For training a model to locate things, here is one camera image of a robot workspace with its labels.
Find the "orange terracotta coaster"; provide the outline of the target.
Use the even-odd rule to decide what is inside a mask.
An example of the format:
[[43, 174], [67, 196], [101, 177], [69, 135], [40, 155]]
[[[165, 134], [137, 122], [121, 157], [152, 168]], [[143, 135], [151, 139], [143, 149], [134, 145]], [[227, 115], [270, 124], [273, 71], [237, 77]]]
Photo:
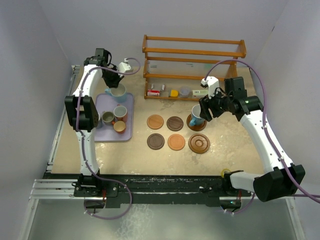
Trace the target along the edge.
[[172, 134], [168, 137], [167, 144], [174, 151], [182, 150], [185, 147], [185, 138], [180, 134]]

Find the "dark walnut coaster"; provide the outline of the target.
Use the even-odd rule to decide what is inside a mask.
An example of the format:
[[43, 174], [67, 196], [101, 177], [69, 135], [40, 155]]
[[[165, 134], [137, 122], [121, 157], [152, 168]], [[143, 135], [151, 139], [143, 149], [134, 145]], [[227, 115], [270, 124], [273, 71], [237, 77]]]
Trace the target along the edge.
[[169, 130], [177, 132], [184, 126], [184, 121], [178, 116], [171, 116], [166, 122], [166, 126]]

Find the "teal mug white inside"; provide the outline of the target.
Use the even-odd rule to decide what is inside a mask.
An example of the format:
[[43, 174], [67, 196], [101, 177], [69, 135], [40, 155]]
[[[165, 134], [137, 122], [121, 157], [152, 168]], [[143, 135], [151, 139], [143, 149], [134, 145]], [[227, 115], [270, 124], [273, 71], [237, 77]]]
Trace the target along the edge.
[[191, 120], [189, 121], [189, 125], [193, 126], [200, 126], [205, 123], [205, 119], [200, 117], [201, 113], [201, 106], [200, 104], [194, 105], [191, 110]]

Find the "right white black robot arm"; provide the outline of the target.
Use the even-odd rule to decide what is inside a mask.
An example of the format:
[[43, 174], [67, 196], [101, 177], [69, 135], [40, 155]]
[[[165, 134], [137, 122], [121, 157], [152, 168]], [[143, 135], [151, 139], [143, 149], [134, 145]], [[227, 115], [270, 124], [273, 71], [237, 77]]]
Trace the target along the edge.
[[262, 161], [263, 174], [247, 173], [242, 170], [224, 175], [222, 190], [228, 196], [240, 189], [255, 193], [262, 202], [292, 196], [306, 174], [302, 165], [296, 165], [280, 146], [266, 118], [263, 104], [256, 96], [248, 96], [242, 77], [224, 80], [220, 88], [216, 77], [203, 78], [201, 87], [208, 94], [200, 98], [200, 117], [210, 122], [223, 113], [231, 113], [245, 128]]

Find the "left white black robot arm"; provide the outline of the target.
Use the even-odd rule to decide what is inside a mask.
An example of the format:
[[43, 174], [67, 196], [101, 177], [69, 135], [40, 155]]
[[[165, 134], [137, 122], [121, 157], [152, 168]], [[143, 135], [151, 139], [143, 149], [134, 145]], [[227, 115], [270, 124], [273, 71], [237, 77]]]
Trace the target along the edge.
[[94, 141], [99, 114], [92, 94], [100, 79], [104, 80], [107, 87], [117, 88], [123, 78], [111, 61], [112, 54], [109, 51], [97, 48], [95, 54], [83, 63], [84, 72], [78, 87], [64, 99], [67, 119], [75, 130], [80, 149], [80, 176], [74, 187], [78, 191], [87, 191], [91, 196], [98, 196], [103, 191]]

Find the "light blue tall mug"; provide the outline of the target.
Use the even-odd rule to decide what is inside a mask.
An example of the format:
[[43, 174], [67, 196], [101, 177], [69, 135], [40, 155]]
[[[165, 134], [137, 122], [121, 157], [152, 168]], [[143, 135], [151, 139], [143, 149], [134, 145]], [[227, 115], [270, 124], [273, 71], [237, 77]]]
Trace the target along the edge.
[[127, 100], [127, 89], [121, 83], [117, 88], [106, 88], [104, 92], [111, 96], [117, 103], [123, 103]]

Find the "ringed brown wooden coaster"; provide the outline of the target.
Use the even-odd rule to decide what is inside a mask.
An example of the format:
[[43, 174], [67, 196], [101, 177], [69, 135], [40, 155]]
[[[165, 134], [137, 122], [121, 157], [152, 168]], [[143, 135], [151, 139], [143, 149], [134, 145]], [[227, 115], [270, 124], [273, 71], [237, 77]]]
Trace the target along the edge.
[[186, 119], [187, 126], [188, 126], [191, 130], [196, 131], [196, 132], [199, 132], [199, 131], [204, 130], [205, 127], [206, 127], [206, 125], [207, 125], [207, 121], [204, 120], [204, 122], [203, 122], [202, 124], [200, 124], [200, 125], [191, 126], [191, 125], [190, 125], [191, 120], [192, 120], [192, 115], [189, 114], [188, 117], [187, 117], [187, 119]]

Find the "light wood coaster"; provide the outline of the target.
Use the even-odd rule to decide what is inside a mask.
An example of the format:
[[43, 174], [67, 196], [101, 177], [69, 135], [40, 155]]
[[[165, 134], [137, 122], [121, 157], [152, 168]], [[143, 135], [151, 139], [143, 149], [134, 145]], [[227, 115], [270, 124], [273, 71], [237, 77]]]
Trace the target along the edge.
[[153, 114], [147, 118], [146, 124], [150, 129], [158, 130], [163, 126], [164, 119], [158, 114]]

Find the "dark brown coaster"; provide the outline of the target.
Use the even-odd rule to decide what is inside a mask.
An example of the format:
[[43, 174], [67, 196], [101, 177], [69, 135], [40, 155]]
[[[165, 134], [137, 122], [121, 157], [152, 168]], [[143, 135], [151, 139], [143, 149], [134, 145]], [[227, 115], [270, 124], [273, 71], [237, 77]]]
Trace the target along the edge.
[[147, 145], [152, 150], [159, 150], [161, 149], [165, 144], [164, 137], [159, 133], [153, 133], [148, 136], [147, 138]]

